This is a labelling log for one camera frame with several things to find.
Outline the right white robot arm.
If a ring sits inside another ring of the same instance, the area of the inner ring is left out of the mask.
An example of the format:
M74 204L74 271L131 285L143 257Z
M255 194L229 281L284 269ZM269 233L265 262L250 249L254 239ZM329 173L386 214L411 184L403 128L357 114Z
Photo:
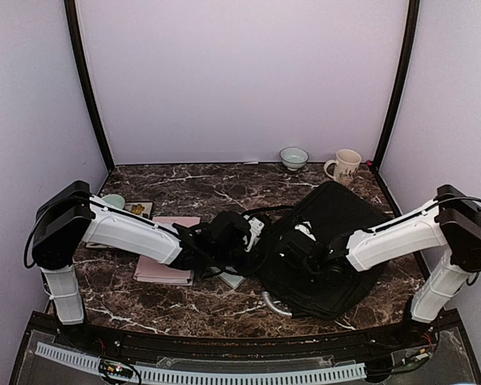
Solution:
M469 197L445 184L419 208L396 219L360 228L320 243L309 223L295 225L277 243L277 252L308 277L323 276L335 264L357 272L371 270L408 253L439 248L443 255L425 284L410 301L410 317L397 325L393 340L401 348L414 345L440 310L471 285L481 272L481 198Z

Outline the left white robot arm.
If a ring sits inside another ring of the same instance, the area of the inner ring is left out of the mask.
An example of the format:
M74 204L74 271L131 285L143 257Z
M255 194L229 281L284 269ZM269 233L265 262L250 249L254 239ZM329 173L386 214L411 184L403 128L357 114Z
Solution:
M77 180L42 205L26 240L23 264L37 266L48 286L65 335L80 350L97 343L84 320L73 255L79 244L97 243L149 257L177 270L249 276L259 267L257 243L269 220L253 213L222 211L212 221L187 227L160 224L118 209Z

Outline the black student bag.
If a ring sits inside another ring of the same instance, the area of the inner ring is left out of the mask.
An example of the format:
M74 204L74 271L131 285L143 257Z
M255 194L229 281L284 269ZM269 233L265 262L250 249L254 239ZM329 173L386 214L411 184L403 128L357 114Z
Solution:
M386 268L358 272L347 259L349 236L389 219L348 188L325 182L270 225L257 243L255 275L298 316L335 319L364 299Z

